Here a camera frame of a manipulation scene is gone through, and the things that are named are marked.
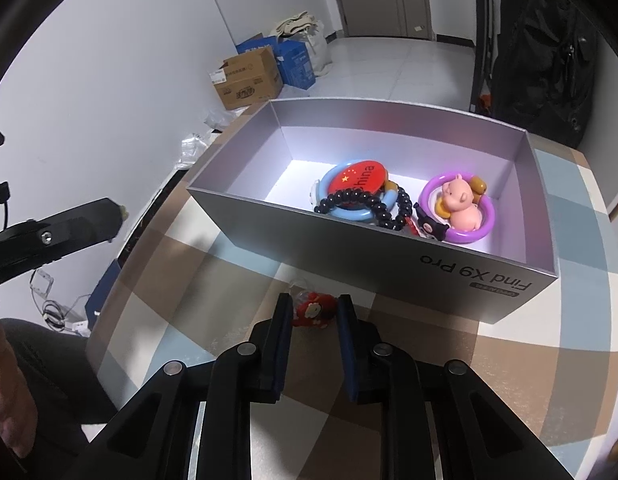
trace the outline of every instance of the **blue ring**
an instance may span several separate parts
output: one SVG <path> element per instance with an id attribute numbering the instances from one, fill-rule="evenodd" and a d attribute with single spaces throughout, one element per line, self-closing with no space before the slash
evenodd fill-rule
<path id="1" fill-rule="evenodd" d="M 318 184 L 318 192 L 316 197 L 316 199 L 318 200 L 317 205 L 320 205 L 320 201 L 329 195 L 329 184 L 331 184 L 331 181 L 336 177 L 337 174 L 339 174 L 341 171 L 345 170 L 349 166 L 357 164 L 358 162 L 364 162 L 365 160 L 367 159 L 361 158 L 359 160 L 349 160 L 327 171 L 327 173 L 322 177 L 320 183 Z M 393 189 L 390 189 L 380 195 L 380 201 L 387 207 L 387 211 L 391 211 L 391 209 L 393 209 L 393 206 L 395 206 L 397 199 L 398 192 Z M 329 213 L 336 218 L 341 218 L 343 220 L 352 220 L 354 222 L 368 222 L 369 220 L 373 220 L 375 218 L 374 213 L 370 209 L 351 210 L 342 209 L 341 207 L 335 206 L 335 208 L 333 208 Z"/>

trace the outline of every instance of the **red oval badge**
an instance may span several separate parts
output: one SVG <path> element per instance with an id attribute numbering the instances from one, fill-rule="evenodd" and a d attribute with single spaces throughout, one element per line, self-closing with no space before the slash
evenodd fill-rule
<path id="1" fill-rule="evenodd" d="M 361 188 L 371 194 L 376 194 L 387 179 L 387 170 L 380 162 L 363 160 L 342 170 L 329 184 L 329 193 L 350 188 Z"/>

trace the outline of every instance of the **purple ring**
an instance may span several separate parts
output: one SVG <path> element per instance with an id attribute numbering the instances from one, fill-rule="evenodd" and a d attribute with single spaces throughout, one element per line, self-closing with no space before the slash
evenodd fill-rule
<path id="1" fill-rule="evenodd" d="M 425 188 L 420 193 L 420 198 L 418 202 L 420 203 L 420 207 L 424 210 L 424 212 L 431 216 L 431 218 L 436 218 L 436 216 L 431 212 L 429 208 L 428 201 L 431 194 L 438 188 L 441 187 L 445 182 L 450 182 L 458 175 L 458 171 L 450 171 L 447 173 L 439 174 L 438 176 L 433 177 L 426 183 Z M 460 173 L 462 178 L 467 182 L 473 178 L 471 173 Z M 445 241 L 451 242 L 454 244 L 470 244 L 472 242 L 477 242 L 481 240 L 486 235 L 488 235 L 493 226 L 496 224 L 496 211 L 493 209 L 493 204 L 491 199 L 483 195 L 480 199 L 480 203 L 478 204 L 478 208 L 482 211 L 482 225 L 479 229 L 475 231 L 457 231 L 455 229 L 449 229 L 446 232 Z"/>

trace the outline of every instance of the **blue box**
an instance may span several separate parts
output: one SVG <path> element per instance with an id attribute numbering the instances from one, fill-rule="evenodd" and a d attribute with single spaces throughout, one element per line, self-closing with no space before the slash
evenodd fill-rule
<path id="1" fill-rule="evenodd" d="M 271 46 L 276 56 L 278 70 L 282 76 L 282 82 L 307 90 L 315 83 L 315 75 L 311 67 L 311 59 L 306 45 L 301 41 L 286 40 L 278 43 L 275 36 L 247 40 L 236 45 L 238 54 L 255 50 L 262 46 Z"/>

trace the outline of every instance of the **person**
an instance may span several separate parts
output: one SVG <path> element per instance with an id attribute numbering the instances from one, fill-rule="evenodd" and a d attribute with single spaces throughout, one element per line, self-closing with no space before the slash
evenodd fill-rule
<path id="1" fill-rule="evenodd" d="M 87 361 L 86 342 L 0 319 L 0 438 L 29 479 L 61 479 L 88 444 L 82 424 L 116 414 Z"/>

